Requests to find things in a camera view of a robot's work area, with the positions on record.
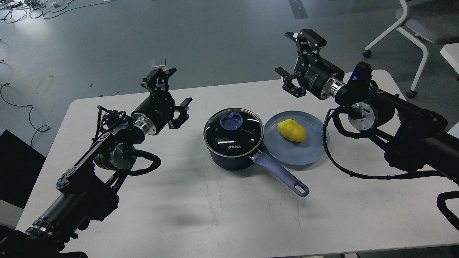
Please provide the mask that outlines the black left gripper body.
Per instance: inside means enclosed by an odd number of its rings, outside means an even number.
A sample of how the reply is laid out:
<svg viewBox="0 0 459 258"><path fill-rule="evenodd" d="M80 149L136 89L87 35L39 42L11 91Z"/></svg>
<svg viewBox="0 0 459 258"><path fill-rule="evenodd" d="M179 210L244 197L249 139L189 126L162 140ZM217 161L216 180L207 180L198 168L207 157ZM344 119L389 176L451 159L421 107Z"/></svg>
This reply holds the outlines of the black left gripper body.
<svg viewBox="0 0 459 258"><path fill-rule="evenodd" d="M147 117L149 130L146 133L157 135L172 120L174 105L175 101L169 92L156 90L131 113L131 117L135 121L142 116Z"/></svg>

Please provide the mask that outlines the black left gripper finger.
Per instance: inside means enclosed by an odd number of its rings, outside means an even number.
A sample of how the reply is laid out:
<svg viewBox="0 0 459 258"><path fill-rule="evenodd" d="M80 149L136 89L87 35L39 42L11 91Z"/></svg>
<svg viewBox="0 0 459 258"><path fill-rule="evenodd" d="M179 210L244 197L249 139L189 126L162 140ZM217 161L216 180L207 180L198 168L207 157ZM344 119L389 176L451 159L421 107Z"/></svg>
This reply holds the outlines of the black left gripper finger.
<svg viewBox="0 0 459 258"><path fill-rule="evenodd" d="M177 72L176 68L163 70L162 68L153 69L146 78L142 79L141 86L149 91L150 94L156 94L160 91L169 91L169 78Z"/></svg>
<svg viewBox="0 0 459 258"><path fill-rule="evenodd" d="M190 117L188 114L189 104L193 101L193 98L188 97L183 100L180 105L172 105L171 106L171 119L169 121L169 128L170 129L178 129L180 128ZM179 115L177 118L174 119L174 113L178 112Z"/></svg>

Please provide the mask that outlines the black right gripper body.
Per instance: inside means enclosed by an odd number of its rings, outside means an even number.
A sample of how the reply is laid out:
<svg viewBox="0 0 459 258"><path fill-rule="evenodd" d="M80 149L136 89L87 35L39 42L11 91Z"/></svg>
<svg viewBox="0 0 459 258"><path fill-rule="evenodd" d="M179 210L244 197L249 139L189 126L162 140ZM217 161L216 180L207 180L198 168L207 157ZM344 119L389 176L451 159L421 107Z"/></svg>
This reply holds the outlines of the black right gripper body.
<svg viewBox="0 0 459 258"><path fill-rule="evenodd" d="M335 78L342 81L344 71L327 61L318 57L317 61L308 67L303 79L303 87L320 100L325 100L332 96L330 92L331 83L329 80Z"/></svg>

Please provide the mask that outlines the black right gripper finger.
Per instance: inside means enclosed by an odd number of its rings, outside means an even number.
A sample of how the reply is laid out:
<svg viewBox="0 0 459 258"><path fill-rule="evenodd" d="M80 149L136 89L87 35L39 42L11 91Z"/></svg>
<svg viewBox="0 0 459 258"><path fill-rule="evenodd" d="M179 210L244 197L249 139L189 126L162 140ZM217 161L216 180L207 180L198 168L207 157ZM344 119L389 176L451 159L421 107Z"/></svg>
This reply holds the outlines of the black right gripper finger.
<svg viewBox="0 0 459 258"><path fill-rule="evenodd" d="M292 82L293 80L304 78L303 72L294 72L293 74L289 74L289 72L282 67L277 67L274 71L280 75L283 82L282 89L287 93L295 96L296 98L303 97L307 94L305 87L295 86Z"/></svg>
<svg viewBox="0 0 459 258"><path fill-rule="evenodd" d="M285 37L295 42L297 47L297 62L294 72L304 71L318 62L320 50L327 41L313 29L302 29L298 33L286 32Z"/></svg>

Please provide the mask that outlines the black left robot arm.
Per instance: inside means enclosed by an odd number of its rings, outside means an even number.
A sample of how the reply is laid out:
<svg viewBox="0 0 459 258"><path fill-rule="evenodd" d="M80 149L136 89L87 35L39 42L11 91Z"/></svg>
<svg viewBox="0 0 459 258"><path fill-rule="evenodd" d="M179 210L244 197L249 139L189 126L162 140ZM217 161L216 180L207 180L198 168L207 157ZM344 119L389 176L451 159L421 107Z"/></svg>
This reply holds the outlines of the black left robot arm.
<svg viewBox="0 0 459 258"><path fill-rule="evenodd" d="M57 180L61 193L25 232L1 227L2 258L87 258L82 251L64 253L65 244L103 221L118 208L118 191L129 176L159 168L161 159L139 150L146 135L157 135L167 125L178 129L190 117L192 98L177 105L169 92L176 68L153 69L142 79L149 96L128 115L97 106L96 133L90 148Z"/></svg>

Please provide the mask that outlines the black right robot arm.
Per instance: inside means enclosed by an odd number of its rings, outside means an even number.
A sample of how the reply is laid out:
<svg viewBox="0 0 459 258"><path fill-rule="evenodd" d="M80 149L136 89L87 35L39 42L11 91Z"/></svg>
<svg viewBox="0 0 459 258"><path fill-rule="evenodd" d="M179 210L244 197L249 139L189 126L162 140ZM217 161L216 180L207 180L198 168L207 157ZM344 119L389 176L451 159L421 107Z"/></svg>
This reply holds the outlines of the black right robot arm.
<svg viewBox="0 0 459 258"><path fill-rule="evenodd" d="M443 116L380 89L368 63L359 62L344 83L344 71L320 56L327 41L313 29L286 32L285 36L295 42L298 58L293 73L275 69L283 90L296 98L307 93L322 101L331 97L338 104L326 113L322 142L327 157L339 170L371 180L445 177L458 183L459 141L445 132L448 122ZM388 165L403 173L364 175L339 165L328 150L330 121L345 137L369 139L384 151Z"/></svg>

